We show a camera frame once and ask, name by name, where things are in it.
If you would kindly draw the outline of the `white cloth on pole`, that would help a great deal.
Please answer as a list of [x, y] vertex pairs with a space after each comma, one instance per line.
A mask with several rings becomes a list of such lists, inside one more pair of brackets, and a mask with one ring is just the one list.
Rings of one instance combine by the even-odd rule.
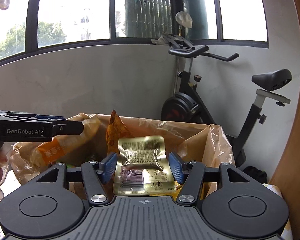
[[192, 28], [193, 20], [188, 12], [180, 11], [175, 15], [176, 22], [184, 28]]

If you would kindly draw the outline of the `orange white snack packet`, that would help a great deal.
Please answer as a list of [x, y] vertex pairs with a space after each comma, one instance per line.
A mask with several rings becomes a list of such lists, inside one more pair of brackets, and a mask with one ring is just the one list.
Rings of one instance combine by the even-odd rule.
[[87, 129], [80, 135], [57, 135], [52, 141], [37, 146], [31, 152], [30, 161], [38, 167], [49, 165], [85, 146], [96, 133], [96, 129]]

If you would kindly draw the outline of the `brown cardboard box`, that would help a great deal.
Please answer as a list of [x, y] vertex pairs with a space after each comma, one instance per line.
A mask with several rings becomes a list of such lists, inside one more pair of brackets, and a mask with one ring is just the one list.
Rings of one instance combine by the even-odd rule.
[[[82, 182], [81, 176], [81, 168], [80, 167], [67, 167], [67, 175], [66, 178], [69, 182], [69, 190], [76, 195], [78, 195], [81, 199], [87, 200], [85, 187]], [[199, 194], [199, 199], [204, 199], [207, 195], [216, 191], [218, 186], [217, 184], [221, 181], [221, 174], [219, 168], [216, 167], [206, 167], [204, 178], [203, 178], [203, 186]], [[106, 184], [102, 184], [103, 190], [107, 194], [109, 200], [112, 200], [114, 197], [113, 193], [113, 178], [110, 179]], [[178, 194], [181, 191], [183, 186], [178, 184], [175, 181], [176, 191], [173, 193], [164, 194], [164, 196], [172, 196], [174, 200], [177, 199]]]

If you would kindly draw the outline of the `clear plastic bag liner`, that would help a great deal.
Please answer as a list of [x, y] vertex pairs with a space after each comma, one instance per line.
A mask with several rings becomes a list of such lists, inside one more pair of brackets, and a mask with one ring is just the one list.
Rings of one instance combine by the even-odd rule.
[[235, 163], [232, 147], [218, 125], [130, 118], [116, 112], [79, 113], [72, 120], [83, 124], [81, 134], [13, 145], [10, 162], [21, 185], [56, 163], [74, 168], [109, 158], [98, 174], [109, 197], [176, 196], [187, 176], [184, 162], [197, 161], [207, 167]]

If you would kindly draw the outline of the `orange snack bag in box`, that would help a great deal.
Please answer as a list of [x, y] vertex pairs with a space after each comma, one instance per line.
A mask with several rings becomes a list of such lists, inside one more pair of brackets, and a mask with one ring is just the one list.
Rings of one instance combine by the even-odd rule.
[[120, 138], [133, 138], [128, 128], [122, 122], [116, 111], [113, 110], [106, 130], [107, 154], [119, 154], [118, 140]]

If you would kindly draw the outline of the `gold foil snack packet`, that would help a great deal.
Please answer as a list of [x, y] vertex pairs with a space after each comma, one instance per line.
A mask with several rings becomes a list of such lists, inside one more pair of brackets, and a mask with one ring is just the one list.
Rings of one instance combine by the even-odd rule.
[[176, 191], [164, 138], [160, 135], [121, 138], [114, 174], [117, 196], [162, 196]]

